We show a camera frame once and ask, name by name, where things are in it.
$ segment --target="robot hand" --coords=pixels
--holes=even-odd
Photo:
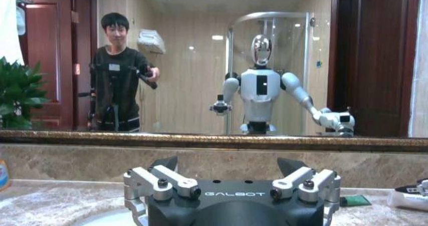
[[[418,181],[417,189],[422,196],[428,196],[428,178]]]
[[[219,116],[226,115],[226,113],[233,110],[231,105],[223,101],[223,95],[217,96],[217,102],[208,107],[208,110],[215,111],[215,114]]]
[[[349,112],[332,112],[329,108],[322,108],[318,116],[322,127],[333,129],[341,136],[353,136],[356,120]]]

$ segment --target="dark wooden door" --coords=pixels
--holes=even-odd
[[[40,62],[51,100],[36,111],[48,129],[73,126],[72,0],[33,0],[27,6],[28,64]]]
[[[350,106],[356,135],[406,136],[417,4],[340,0],[333,107]]]

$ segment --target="black hair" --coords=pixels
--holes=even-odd
[[[127,18],[124,17],[124,15],[122,15],[116,12],[112,12],[101,17],[100,26],[106,31],[108,26],[115,26],[115,25],[123,26],[126,28],[126,31],[128,31],[128,29],[130,29],[130,22],[128,22]]]

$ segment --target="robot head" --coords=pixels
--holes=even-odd
[[[251,44],[251,56],[255,66],[265,67],[273,52],[273,43],[265,35],[257,35]]]

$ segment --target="man's hand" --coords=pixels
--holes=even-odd
[[[147,70],[151,71],[151,74],[152,74],[152,76],[147,78],[147,81],[156,82],[159,80],[159,76],[160,76],[159,68],[158,67],[151,68],[147,66]]]

